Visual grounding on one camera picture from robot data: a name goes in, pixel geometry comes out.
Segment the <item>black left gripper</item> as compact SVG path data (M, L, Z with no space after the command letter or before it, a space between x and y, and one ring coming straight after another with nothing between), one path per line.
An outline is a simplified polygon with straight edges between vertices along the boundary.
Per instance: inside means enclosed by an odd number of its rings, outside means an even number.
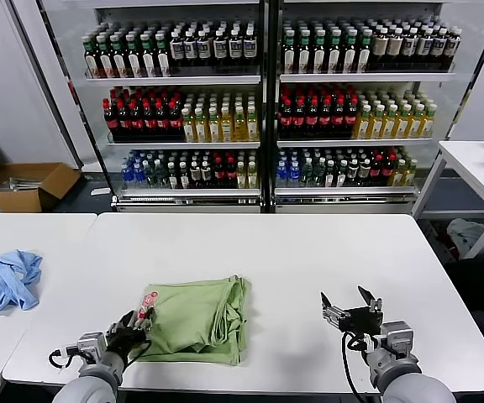
M127 312L108 329L106 333L107 350L131 351L142 345L146 341L145 334L150 331L154 320L154 309L149 309L145 313L141 312L136 323L136 311Z

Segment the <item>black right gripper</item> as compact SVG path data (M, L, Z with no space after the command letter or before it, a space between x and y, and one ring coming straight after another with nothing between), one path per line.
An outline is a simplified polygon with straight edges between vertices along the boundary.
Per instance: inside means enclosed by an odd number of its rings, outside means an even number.
M323 318L328 324L339 326L341 332L378 335L383 322L382 299L375 298L370 291L360 285L358 291L367 306L352 308L344 312L332 305L328 297L321 292Z

